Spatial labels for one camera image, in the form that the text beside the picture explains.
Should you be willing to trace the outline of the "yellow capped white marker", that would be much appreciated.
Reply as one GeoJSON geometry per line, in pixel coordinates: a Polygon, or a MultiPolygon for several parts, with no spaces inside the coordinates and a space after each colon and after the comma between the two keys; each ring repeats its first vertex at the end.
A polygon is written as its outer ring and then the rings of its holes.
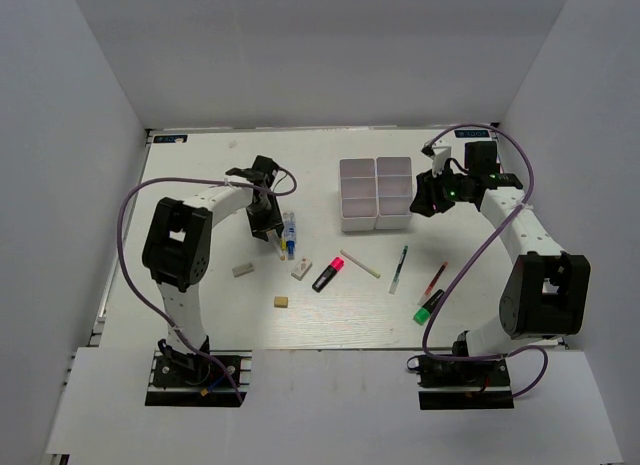
{"type": "Polygon", "coordinates": [[[269,242],[274,247],[279,259],[281,261],[284,261],[286,259],[286,256],[285,256],[283,245],[282,245],[282,239],[278,236],[275,230],[270,230],[268,233],[268,237],[269,237],[269,242]]]}

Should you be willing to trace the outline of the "clear blue pen pack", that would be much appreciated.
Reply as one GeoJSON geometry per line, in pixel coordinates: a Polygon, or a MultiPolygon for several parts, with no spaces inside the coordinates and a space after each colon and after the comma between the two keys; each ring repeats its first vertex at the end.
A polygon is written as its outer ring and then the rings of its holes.
{"type": "Polygon", "coordinates": [[[282,240],[285,245],[285,252],[288,260],[295,259],[296,249],[296,219],[295,214],[291,211],[282,214],[283,233],[282,240]]]}

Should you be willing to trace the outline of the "white chalk stick marker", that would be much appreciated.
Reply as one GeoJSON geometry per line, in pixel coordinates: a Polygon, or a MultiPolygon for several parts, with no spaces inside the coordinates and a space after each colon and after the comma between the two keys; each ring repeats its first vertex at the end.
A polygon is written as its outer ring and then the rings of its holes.
{"type": "Polygon", "coordinates": [[[369,267],[368,265],[363,263],[361,260],[359,260],[356,257],[354,257],[353,255],[349,254],[344,249],[340,249],[340,254],[343,257],[345,257],[347,260],[351,261],[353,264],[355,264],[356,266],[358,266],[359,268],[364,270],[366,273],[368,273],[369,275],[373,276],[374,278],[376,278],[376,279],[380,279],[381,278],[381,274],[379,272],[375,271],[373,268],[369,267]]]}

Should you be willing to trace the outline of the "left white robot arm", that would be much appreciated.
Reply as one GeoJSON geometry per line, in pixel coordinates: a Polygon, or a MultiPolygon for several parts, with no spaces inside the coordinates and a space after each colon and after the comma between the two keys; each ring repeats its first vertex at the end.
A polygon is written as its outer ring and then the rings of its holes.
{"type": "Polygon", "coordinates": [[[204,354],[209,351],[209,336],[202,325],[199,282],[209,267],[213,228],[245,210],[254,238],[265,242],[279,238],[284,225],[271,190],[280,170],[273,159],[259,155],[251,167],[226,172],[246,186],[210,186],[185,200],[163,198],[156,206],[142,263],[173,320],[159,350],[188,383],[202,383],[211,372],[211,359],[204,354]],[[189,349],[184,340],[199,351],[189,349]]]}

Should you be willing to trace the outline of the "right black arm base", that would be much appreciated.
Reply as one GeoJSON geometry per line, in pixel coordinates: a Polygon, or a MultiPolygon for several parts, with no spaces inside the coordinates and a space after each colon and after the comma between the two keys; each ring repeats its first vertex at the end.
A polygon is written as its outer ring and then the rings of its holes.
{"type": "Polygon", "coordinates": [[[505,360],[441,361],[426,355],[407,360],[416,374],[423,411],[505,410],[514,408],[505,360]]]}

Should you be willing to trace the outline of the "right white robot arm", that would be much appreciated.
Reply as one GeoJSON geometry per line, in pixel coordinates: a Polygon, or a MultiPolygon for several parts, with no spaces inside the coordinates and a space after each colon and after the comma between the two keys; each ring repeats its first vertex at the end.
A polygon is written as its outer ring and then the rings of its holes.
{"type": "Polygon", "coordinates": [[[451,369],[472,384],[488,370],[486,357],[502,358],[538,342],[577,334],[582,327],[591,265],[567,252],[528,206],[521,180],[504,173],[493,140],[468,142],[457,162],[444,145],[427,145],[430,170],[416,178],[414,214],[432,217],[471,203],[494,227],[513,264],[496,315],[463,332],[452,347],[451,369]]]}

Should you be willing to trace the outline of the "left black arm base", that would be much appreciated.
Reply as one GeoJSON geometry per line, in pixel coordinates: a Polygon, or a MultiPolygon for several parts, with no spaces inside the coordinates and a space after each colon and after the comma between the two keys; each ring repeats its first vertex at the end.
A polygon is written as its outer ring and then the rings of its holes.
{"type": "MultiPolygon", "coordinates": [[[[220,351],[216,357],[232,376],[242,398],[249,391],[252,352],[220,351]]],[[[203,371],[173,364],[154,353],[145,397],[147,407],[239,408],[240,401],[220,367],[206,362],[203,371]]]]}

